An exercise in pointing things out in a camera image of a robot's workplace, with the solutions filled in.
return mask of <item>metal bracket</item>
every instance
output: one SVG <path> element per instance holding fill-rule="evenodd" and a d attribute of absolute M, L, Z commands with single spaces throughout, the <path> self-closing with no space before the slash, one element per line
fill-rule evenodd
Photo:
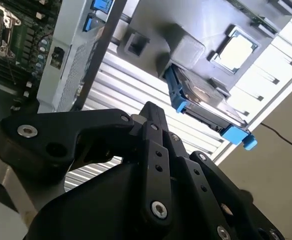
<path fill-rule="evenodd" d="M 20 19 L 14 15 L 11 11 L 7 10 L 5 7 L 0 5 L 0 10 L 3 12 L 4 25 L 7 29 L 12 28 L 12 26 L 20 26 Z"/>

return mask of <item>capacitor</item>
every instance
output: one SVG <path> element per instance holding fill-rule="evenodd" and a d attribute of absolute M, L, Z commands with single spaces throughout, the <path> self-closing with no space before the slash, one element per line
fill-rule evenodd
<path fill-rule="evenodd" d="M 39 54 L 37 56 L 37 59 L 38 59 L 39 63 L 44 63 L 45 62 L 45 56 L 44 55 Z"/>
<path fill-rule="evenodd" d="M 45 46 L 48 45 L 48 41 L 46 39 L 41 40 L 40 43 Z"/>
<path fill-rule="evenodd" d="M 39 47 L 39 50 L 40 50 L 42 53 L 47 52 L 47 49 L 46 49 L 45 47 L 43 47 L 43 46 L 40 46 L 40 47 Z"/>
<path fill-rule="evenodd" d="M 39 46 L 39 50 L 40 50 L 42 53 L 45 53 L 45 52 L 47 52 L 48 49 L 49 49 L 49 42 L 48 42 L 48 40 L 46 40 L 46 39 L 42 39 L 42 40 L 40 40 L 38 46 Z"/>
<path fill-rule="evenodd" d="M 31 75 L 32 75 L 33 77 L 36 77 L 36 76 L 38 75 L 38 71 L 33 71 L 33 72 L 31 73 Z"/>
<path fill-rule="evenodd" d="M 37 63 L 35 64 L 35 66 L 36 66 L 36 69 L 38 69 L 38 70 L 41 70 L 41 69 L 42 69 L 42 64 L 39 63 L 39 62 L 37 62 Z"/>

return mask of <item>perforated metal panel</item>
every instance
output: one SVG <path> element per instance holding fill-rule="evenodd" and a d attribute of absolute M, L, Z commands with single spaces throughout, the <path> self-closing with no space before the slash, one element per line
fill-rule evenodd
<path fill-rule="evenodd" d="M 132 16 L 138 0 L 129 0 L 125 14 Z M 120 21 L 114 37 L 121 39 L 128 24 Z M 178 114 L 171 107 L 167 84 L 117 56 L 117 46 L 110 44 L 97 78 L 86 101 L 85 110 L 119 108 L 137 114 L 147 101 L 164 109 L 170 131 L 184 142 L 187 152 L 205 152 L 215 161 L 223 160 L 235 146 L 193 118 Z M 292 21 L 283 34 L 274 39 L 238 83 L 231 89 L 231 104 L 251 124 L 267 111 L 270 104 L 292 85 Z M 93 164 L 68 174 L 67 189 L 120 163 L 119 158 Z"/>
<path fill-rule="evenodd" d="M 84 78 L 88 58 L 95 39 L 81 45 L 76 52 L 57 112 L 68 111 L 74 101 L 79 81 Z"/>

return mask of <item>black cable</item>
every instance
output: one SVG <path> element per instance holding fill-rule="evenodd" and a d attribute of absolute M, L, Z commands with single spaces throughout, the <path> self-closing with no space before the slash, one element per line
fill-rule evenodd
<path fill-rule="evenodd" d="M 268 128 L 268 129 L 270 129 L 271 131 L 275 132 L 275 134 L 277 134 L 278 137 L 280 137 L 283 141 L 289 143 L 292 146 L 292 142 L 290 142 L 288 139 L 286 139 L 285 137 L 283 137 L 277 130 L 275 130 L 274 128 L 272 128 L 272 127 L 270 127 L 270 126 L 268 126 L 266 124 L 264 124 L 263 122 L 261 123 L 261 125 L 264 126 L 264 127 L 266 127 L 266 128 Z"/>

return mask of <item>metal screw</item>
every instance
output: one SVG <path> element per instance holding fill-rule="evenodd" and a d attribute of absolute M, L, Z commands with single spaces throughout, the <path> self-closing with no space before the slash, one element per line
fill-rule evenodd
<path fill-rule="evenodd" d="M 207 160 L 206 157 L 203 156 L 202 154 L 199 154 L 199 157 L 200 157 L 203 161 Z"/>
<path fill-rule="evenodd" d="M 270 230 L 270 234 L 274 237 L 275 240 L 280 240 L 279 236 L 275 233 L 275 231 Z"/>
<path fill-rule="evenodd" d="M 123 119 L 125 122 L 129 122 L 129 118 L 127 118 L 126 116 L 122 115 L 121 119 Z"/>
<path fill-rule="evenodd" d="M 151 211 L 159 219 L 165 219 L 168 215 L 166 207 L 159 201 L 151 204 Z"/>
<path fill-rule="evenodd" d="M 173 140 L 175 140 L 175 141 L 179 141 L 179 138 L 178 138 L 177 135 L 172 134 L 171 137 L 172 137 Z"/>
<path fill-rule="evenodd" d="M 38 134 L 38 130 L 31 125 L 21 125 L 18 127 L 17 132 L 25 138 L 33 138 Z"/>
<path fill-rule="evenodd" d="M 218 226 L 217 232 L 218 232 L 219 237 L 222 240 L 231 240 L 229 233 L 227 232 L 227 230 L 225 230 L 225 228 L 223 226 Z"/>
<path fill-rule="evenodd" d="M 154 130 L 158 130 L 158 127 L 154 125 L 153 123 L 150 125 Z"/>

